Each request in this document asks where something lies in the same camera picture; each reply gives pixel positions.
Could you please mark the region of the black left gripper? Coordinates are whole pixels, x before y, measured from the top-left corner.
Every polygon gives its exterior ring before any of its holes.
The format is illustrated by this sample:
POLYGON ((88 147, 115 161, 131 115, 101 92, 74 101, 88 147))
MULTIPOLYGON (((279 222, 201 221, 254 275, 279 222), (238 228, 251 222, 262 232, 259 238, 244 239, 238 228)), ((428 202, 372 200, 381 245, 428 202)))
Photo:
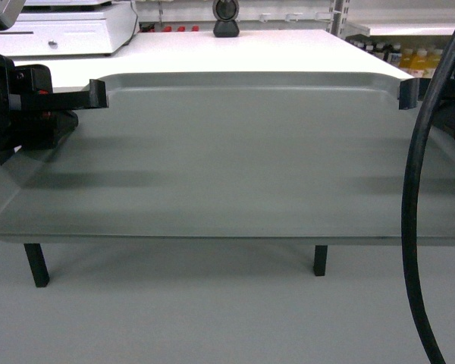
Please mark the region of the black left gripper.
POLYGON ((104 81, 89 81, 84 91, 53 93, 52 76, 45 65, 17 67, 0 55, 0 164, 19 149, 54 149, 79 124, 69 110, 107 108, 104 81), (20 96, 20 110, 11 106, 12 96, 20 96))

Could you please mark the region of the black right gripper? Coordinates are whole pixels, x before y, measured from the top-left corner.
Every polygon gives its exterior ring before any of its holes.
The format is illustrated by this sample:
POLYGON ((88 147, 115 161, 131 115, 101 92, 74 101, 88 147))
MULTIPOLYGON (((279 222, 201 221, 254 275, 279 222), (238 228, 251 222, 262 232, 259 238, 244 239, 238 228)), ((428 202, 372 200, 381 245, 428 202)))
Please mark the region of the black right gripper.
MULTIPOLYGON (((419 78, 402 80, 398 89, 398 108, 410 110, 417 106, 419 78)), ((450 134, 455 140, 455 71, 444 87, 437 111, 433 114, 432 125, 450 134)))

